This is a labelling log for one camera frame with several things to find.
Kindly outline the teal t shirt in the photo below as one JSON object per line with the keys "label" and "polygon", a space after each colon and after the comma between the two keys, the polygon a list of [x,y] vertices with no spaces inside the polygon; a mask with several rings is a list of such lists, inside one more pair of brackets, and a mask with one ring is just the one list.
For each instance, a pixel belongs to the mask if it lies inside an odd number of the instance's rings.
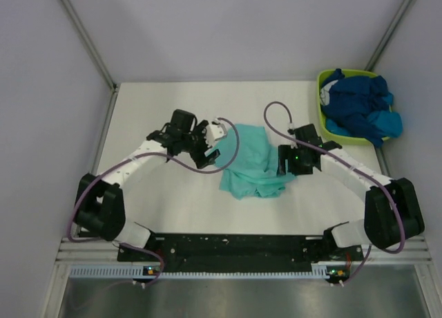
{"label": "teal t shirt", "polygon": [[237,200],[279,197],[286,184],[296,177],[277,174],[278,149],[270,143],[264,127],[248,124],[235,127],[240,138],[238,150],[233,129],[216,145],[220,152],[216,167],[227,166],[222,172],[219,190],[229,192]]}

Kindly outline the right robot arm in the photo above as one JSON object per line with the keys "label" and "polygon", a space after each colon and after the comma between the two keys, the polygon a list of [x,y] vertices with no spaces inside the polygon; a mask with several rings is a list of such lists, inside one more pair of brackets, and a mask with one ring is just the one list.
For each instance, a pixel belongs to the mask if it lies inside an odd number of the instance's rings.
{"label": "right robot arm", "polygon": [[425,223],[414,185],[407,178],[377,173],[350,156],[334,141],[323,141],[313,124],[290,127],[293,144],[278,147],[278,174],[310,175],[315,169],[335,178],[364,204],[364,216],[325,230],[324,255],[339,259],[348,247],[372,244],[380,250],[420,235]]}

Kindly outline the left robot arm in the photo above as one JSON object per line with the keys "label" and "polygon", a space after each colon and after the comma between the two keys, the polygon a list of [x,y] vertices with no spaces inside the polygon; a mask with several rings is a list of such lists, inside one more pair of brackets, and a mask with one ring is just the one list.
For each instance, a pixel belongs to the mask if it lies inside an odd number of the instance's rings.
{"label": "left robot arm", "polygon": [[190,155],[197,170],[213,165],[220,156],[214,146],[226,136],[227,130],[219,120],[198,122],[194,114],[175,110],[171,120],[148,134],[121,165],[81,179],[74,222],[105,241],[132,246],[141,260],[152,259],[157,250],[150,239],[152,232],[128,218],[124,193],[181,153]]}

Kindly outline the dark blue t shirt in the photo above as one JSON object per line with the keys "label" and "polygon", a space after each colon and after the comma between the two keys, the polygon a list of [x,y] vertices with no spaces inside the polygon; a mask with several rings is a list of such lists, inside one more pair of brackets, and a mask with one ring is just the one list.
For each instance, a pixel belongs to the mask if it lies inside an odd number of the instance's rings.
{"label": "dark blue t shirt", "polygon": [[375,147],[383,145],[387,134],[369,119],[374,112],[390,112],[393,104],[383,77],[347,76],[337,68],[320,83],[319,93],[320,110],[328,120],[351,137],[366,139]]}

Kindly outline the green plastic bin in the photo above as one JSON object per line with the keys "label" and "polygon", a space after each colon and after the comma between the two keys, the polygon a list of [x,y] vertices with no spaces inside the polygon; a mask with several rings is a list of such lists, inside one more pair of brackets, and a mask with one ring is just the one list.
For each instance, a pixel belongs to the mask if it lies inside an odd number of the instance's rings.
{"label": "green plastic bin", "polygon": [[329,140],[381,147],[399,137],[403,123],[393,101],[386,80],[376,73],[336,68],[318,74],[318,113]]}

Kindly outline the light blue t shirt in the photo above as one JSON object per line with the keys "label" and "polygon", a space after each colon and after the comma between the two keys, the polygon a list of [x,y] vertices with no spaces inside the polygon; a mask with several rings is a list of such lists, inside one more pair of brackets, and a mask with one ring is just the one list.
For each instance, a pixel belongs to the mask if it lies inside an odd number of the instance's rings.
{"label": "light blue t shirt", "polygon": [[391,110],[394,96],[386,94],[339,95],[333,93],[329,104],[322,105],[325,129],[349,140],[365,140],[381,147],[386,139],[403,132],[399,113]]}

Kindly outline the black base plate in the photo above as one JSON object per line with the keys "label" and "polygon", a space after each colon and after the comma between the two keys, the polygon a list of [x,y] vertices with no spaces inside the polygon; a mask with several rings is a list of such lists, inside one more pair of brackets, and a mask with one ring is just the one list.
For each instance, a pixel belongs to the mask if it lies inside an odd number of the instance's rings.
{"label": "black base plate", "polygon": [[320,261],[363,260],[360,246],[305,235],[157,233],[146,249],[163,258],[165,272],[307,272]]}

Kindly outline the left aluminium frame post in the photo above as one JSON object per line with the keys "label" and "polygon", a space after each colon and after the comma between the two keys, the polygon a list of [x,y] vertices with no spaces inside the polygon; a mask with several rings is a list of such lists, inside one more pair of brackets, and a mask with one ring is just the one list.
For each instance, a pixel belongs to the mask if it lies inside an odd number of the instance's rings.
{"label": "left aluminium frame post", "polygon": [[58,0],[94,67],[110,90],[117,87],[71,0]]}

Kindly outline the aluminium frame post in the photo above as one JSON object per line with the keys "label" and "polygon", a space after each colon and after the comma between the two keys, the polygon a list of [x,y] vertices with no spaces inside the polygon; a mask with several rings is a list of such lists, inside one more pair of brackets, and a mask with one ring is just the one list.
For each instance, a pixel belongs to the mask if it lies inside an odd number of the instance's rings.
{"label": "aluminium frame post", "polygon": [[110,90],[117,87],[71,0],[58,0],[94,67]]}
{"label": "aluminium frame post", "polygon": [[373,72],[377,63],[380,61],[387,47],[393,40],[394,34],[398,30],[407,13],[411,10],[416,0],[402,0],[397,11],[394,13],[380,41],[374,49],[368,63],[364,67],[365,71]]}

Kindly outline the right aluminium frame post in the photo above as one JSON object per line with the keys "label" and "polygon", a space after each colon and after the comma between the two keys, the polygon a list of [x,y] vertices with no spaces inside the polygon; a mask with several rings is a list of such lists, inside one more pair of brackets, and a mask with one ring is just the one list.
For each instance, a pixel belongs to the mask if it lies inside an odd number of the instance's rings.
{"label": "right aluminium frame post", "polygon": [[394,13],[380,41],[374,49],[368,63],[364,67],[365,71],[373,72],[377,63],[380,61],[387,47],[393,40],[394,34],[398,30],[407,13],[411,10],[416,0],[402,0],[397,11]]}

